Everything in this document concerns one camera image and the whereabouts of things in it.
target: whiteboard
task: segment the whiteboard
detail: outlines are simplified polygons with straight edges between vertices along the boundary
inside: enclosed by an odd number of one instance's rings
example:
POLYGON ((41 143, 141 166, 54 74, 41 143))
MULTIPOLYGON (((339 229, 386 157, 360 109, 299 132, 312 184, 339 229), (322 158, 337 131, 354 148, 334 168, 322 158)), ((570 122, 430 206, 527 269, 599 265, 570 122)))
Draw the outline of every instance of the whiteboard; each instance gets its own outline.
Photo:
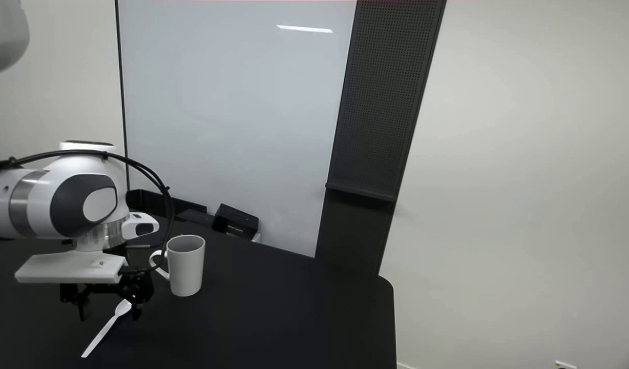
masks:
MULTIPOLYGON (((128 156, 313 256, 355 2, 118 4, 128 156)), ((133 172, 130 187, 155 190, 133 172)))

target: spoon handle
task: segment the spoon handle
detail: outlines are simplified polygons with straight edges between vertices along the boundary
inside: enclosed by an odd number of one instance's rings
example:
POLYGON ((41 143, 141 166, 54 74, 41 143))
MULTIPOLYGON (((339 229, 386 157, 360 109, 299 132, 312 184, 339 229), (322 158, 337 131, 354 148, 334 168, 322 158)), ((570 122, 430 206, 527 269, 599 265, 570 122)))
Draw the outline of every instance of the spoon handle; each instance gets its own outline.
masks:
POLYGON ((104 325, 103 329, 101 329, 101 332, 98 332, 98 334, 95 336, 92 343, 90 343, 89 346, 87 346, 87 350, 85 350, 85 352, 82 353, 82 356, 81 356, 82 358, 85 358, 89 356, 90 353, 92 353, 94 348, 96 348, 96 346, 103 339, 103 337, 106 336, 106 334, 108 334, 108 331, 110 330, 112 325, 114 325, 114 322, 116 322, 116 318, 118 317, 116 317, 115 315, 114 317, 110 318, 110 320, 108 320, 108 322, 104 325))

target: black table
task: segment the black table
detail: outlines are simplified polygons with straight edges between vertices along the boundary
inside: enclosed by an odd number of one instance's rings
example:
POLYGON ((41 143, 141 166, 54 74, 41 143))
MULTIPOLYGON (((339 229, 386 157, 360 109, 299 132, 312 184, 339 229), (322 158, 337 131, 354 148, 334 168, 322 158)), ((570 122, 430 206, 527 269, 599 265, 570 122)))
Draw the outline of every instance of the black table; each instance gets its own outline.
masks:
MULTIPOLYGON (((200 292, 175 297, 153 273, 155 295, 141 318, 121 318, 87 359, 82 351, 121 299, 92 295, 92 315, 80 322, 58 285, 13 277, 30 255, 68 246, 0 242, 0 367, 396 367, 394 296, 383 278, 190 222, 176 222, 174 233, 207 242, 200 292)), ((146 266, 148 254, 131 252, 132 264, 146 266)))

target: mug handle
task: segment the mug handle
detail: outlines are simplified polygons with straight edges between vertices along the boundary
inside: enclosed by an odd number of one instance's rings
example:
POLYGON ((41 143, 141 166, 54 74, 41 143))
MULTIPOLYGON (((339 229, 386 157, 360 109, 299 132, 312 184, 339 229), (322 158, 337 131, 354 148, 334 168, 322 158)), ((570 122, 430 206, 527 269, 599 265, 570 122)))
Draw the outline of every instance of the mug handle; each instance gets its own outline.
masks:
MULTIPOLYGON (((149 264, 151 265, 151 267, 155 267, 156 264, 153 261, 153 257, 156 257, 157 255, 162 255, 162 250, 155 250, 155 251, 153 251, 151 256, 149 256, 149 264)), ((164 253, 164 258, 166 259, 167 257, 169 257, 169 254, 168 253, 164 253)), ((169 280, 169 273, 163 271, 160 268, 155 269, 155 271, 157 273, 160 273, 160 276, 163 276, 166 280, 169 280)))

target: white mounting plate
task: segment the white mounting plate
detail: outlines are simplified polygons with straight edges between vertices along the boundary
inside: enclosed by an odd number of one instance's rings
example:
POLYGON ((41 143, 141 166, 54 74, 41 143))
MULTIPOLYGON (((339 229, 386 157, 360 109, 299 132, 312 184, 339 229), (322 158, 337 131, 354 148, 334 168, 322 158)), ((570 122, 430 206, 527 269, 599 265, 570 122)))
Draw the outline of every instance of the white mounting plate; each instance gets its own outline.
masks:
POLYGON ((33 255, 15 273, 20 283, 118 283, 125 257, 71 250, 33 255))

